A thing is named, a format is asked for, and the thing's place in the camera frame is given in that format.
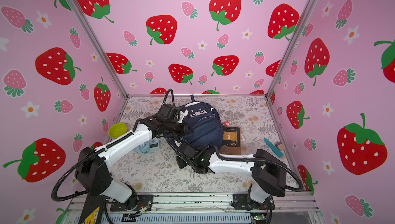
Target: yellow-green bowl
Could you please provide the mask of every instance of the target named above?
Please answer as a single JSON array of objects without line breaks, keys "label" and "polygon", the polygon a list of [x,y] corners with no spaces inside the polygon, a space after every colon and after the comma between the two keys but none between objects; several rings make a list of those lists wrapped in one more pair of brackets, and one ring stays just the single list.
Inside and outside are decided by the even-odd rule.
[{"label": "yellow-green bowl", "polygon": [[126,127],[126,124],[124,123],[117,123],[111,126],[110,130],[108,131],[108,135],[111,138],[119,138],[123,134],[126,133],[128,128]]}]

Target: white flower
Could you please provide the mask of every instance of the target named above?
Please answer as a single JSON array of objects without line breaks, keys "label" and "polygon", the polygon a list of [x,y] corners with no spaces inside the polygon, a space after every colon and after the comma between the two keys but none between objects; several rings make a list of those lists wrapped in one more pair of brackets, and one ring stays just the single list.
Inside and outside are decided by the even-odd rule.
[{"label": "white flower", "polygon": [[334,214],[332,214],[332,212],[331,212],[331,222],[333,223],[333,224],[341,224],[340,223],[340,221],[339,221],[339,216],[338,215],[334,215]]},{"label": "white flower", "polygon": [[26,112],[25,116],[26,118],[29,118],[30,116],[38,116],[38,108],[40,108],[39,105],[33,105],[31,101],[27,102],[27,107],[21,107],[21,110]]},{"label": "white flower", "polygon": [[332,9],[332,6],[333,6],[333,4],[329,3],[329,1],[328,1],[326,6],[324,8],[322,8],[322,12],[323,12],[322,17],[329,15],[329,10]]},{"label": "white flower", "polygon": [[152,63],[152,60],[146,60],[145,61],[145,65],[148,65],[150,68],[152,68],[152,66],[155,65],[155,64]]},{"label": "white flower", "polygon": [[76,184],[78,184],[79,182],[78,182],[78,180],[74,177],[74,174],[73,174],[73,177],[72,177],[72,179],[69,181],[69,184],[71,184],[71,187],[74,187]]},{"label": "white flower", "polygon": [[242,39],[250,39],[252,32],[250,32],[250,29],[248,28],[245,32],[241,32],[241,34],[243,35]]},{"label": "white flower", "polygon": [[247,73],[246,73],[246,78],[247,78],[247,77],[248,77],[248,78],[251,78],[253,74],[254,74],[254,73],[251,73],[251,71],[247,72]]},{"label": "white flower", "polygon": [[328,116],[328,118],[331,116],[331,113],[333,113],[333,108],[331,108],[331,104],[330,103],[328,103],[328,105],[323,105],[322,106],[322,108],[323,108],[323,112],[322,112],[322,115],[325,115],[326,114],[326,116]]},{"label": "white flower", "polygon": [[348,41],[348,45],[351,45],[353,39],[359,38],[358,32],[359,25],[357,25],[354,29],[348,28],[347,35],[344,37],[344,41]]},{"label": "white flower", "polygon": [[84,114],[82,114],[81,118],[79,118],[78,121],[80,122],[81,126],[83,126],[84,124],[86,124],[87,119],[88,117],[85,117]]},{"label": "white flower", "polygon": [[47,14],[41,14],[41,12],[37,11],[37,15],[37,21],[42,23],[45,28],[48,28],[48,26],[52,25],[52,23],[48,20]]},{"label": "white flower", "polygon": [[201,41],[201,43],[198,43],[197,45],[199,46],[199,50],[200,50],[200,49],[205,50],[205,49],[206,49],[206,46],[207,46],[207,44],[205,44],[204,41]]},{"label": "white flower", "polygon": [[6,44],[9,42],[6,38],[0,38],[0,50],[7,51]]},{"label": "white flower", "polygon": [[295,151],[296,151],[296,149],[297,149],[297,145],[296,145],[296,142],[293,142],[292,143],[292,147],[295,149]]},{"label": "white flower", "polygon": [[34,212],[36,211],[36,208],[32,210],[25,209],[23,211],[23,216],[17,220],[17,223],[21,224],[27,224],[27,222],[34,220]]},{"label": "white flower", "polygon": [[91,54],[91,57],[92,57],[92,61],[93,62],[98,62],[98,56],[96,55],[96,53],[95,52],[93,52],[92,54]]},{"label": "white flower", "polygon": [[325,162],[324,160],[323,162],[323,168],[322,170],[326,171],[328,173],[328,175],[331,175],[331,172],[334,172],[335,170],[333,169],[333,167],[331,167],[331,162]]}]

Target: strawberry wallpaper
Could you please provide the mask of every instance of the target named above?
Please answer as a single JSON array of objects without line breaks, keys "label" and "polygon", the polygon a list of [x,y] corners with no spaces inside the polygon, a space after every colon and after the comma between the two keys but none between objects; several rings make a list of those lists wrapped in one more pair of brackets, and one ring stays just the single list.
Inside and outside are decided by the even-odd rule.
[{"label": "strawberry wallpaper", "polygon": [[307,0],[77,1],[128,93],[249,94],[267,92]]},{"label": "strawberry wallpaper", "polygon": [[393,222],[394,2],[319,0],[271,98],[326,223]]},{"label": "strawberry wallpaper", "polygon": [[[0,1],[3,223],[59,223],[51,191],[123,101],[65,0]],[[67,178],[59,195],[81,190]]]}]

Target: pink wall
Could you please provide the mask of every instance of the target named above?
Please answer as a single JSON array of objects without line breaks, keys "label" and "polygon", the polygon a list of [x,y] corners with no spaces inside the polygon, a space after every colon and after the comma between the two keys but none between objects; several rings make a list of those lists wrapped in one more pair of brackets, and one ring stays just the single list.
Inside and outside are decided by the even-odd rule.
[{"label": "pink wall", "polygon": [[[346,1],[318,1],[309,19],[313,30],[299,39],[275,89],[274,108],[296,164],[309,171],[310,177],[299,167],[326,223],[390,223],[395,53],[394,44],[374,44],[395,38],[395,0]],[[309,117],[302,126],[300,105]]]},{"label": "pink wall", "polygon": [[[173,88],[175,93],[203,93],[206,90],[216,90],[221,94],[246,94],[257,90],[260,90],[260,93],[266,92],[269,88],[273,74],[268,75],[266,69],[269,72],[272,64],[277,67],[276,62],[281,59],[288,43],[284,35],[289,34],[287,37],[291,37],[292,29],[288,31],[288,28],[296,24],[299,17],[297,13],[303,11],[307,0],[264,0],[263,3],[260,0],[78,1],[104,50],[113,54],[112,60],[115,61],[116,56],[126,58],[131,62],[131,69],[137,70],[124,71],[119,65],[120,60],[113,63],[115,69],[119,70],[121,82],[130,94],[148,94],[156,88]],[[100,5],[97,11],[93,6],[96,2]],[[287,5],[282,5],[277,10],[276,7],[281,4]],[[221,10],[226,12],[225,18],[220,18],[216,14]],[[213,11],[214,19],[220,21],[219,31],[216,30],[218,22],[213,20],[210,11]],[[276,24],[273,24],[271,19],[272,13]],[[160,28],[157,34],[159,38],[152,40],[153,37],[147,33],[147,24],[152,36],[155,36],[154,32]],[[284,27],[284,32],[279,36],[281,39],[272,39],[271,37],[285,25],[287,27]],[[225,45],[224,48],[217,47],[219,41]],[[264,57],[260,54],[256,56],[258,52],[262,52]],[[213,69],[213,61],[218,57],[221,57],[220,63],[217,64],[220,66],[228,64],[227,58],[239,63],[236,67],[231,67],[231,63],[222,71],[217,69],[220,74],[224,74],[221,76]],[[172,64],[181,66],[175,66],[175,72],[170,74],[169,66]],[[188,75],[186,83],[180,83],[183,75]]]},{"label": "pink wall", "polygon": [[[5,89],[0,94],[1,164],[23,159],[1,168],[0,188],[7,200],[2,204],[2,223],[56,222],[62,214],[57,208],[65,209],[68,201],[51,200],[54,184],[77,162],[79,153],[75,150],[79,146],[105,141],[107,135],[101,122],[106,119],[111,125],[122,102],[100,60],[91,57],[94,50],[72,12],[65,8],[67,4],[57,0],[56,8],[54,1],[0,1],[0,75]],[[76,29],[78,37],[70,38],[71,28]],[[73,81],[71,61],[65,53],[82,70],[75,69]],[[101,77],[111,93],[103,112],[94,101],[94,88],[101,83]],[[81,84],[87,86],[82,94]],[[57,112],[54,105],[58,100],[67,100],[72,110],[64,101]],[[77,134],[82,135],[82,141],[75,141]],[[79,188],[69,177],[59,194],[65,196]]]}]

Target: green stem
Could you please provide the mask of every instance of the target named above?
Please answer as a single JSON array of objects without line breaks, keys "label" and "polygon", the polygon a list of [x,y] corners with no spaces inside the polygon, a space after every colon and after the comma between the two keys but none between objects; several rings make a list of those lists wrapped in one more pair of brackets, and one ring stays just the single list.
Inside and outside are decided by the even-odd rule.
[{"label": "green stem", "polygon": [[106,16],[104,16],[107,20],[109,20],[111,23],[114,23],[114,21],[111,21],[110,19],[108,19]]},{"label": "green stem", "polygon": [[6,168],[6,167],[8,167],[9,165],[11,165],[12,163],[21,162],[21,161],[22,161],[22,160],[13,160],[12,162],[7,162],[7,163],[5,163],[5,164],[3,165],[3,167]]},{"label": "green stem", "polygon": [[365,128],[365,114],[361,113],[361,117],[362,117],[362,122],[363,122],[362,128]]},{"label": "green stem", "polygon": [[376,41],[374,43],[374,46],[377,46],[378,44],[393,44],[392,41]]}]

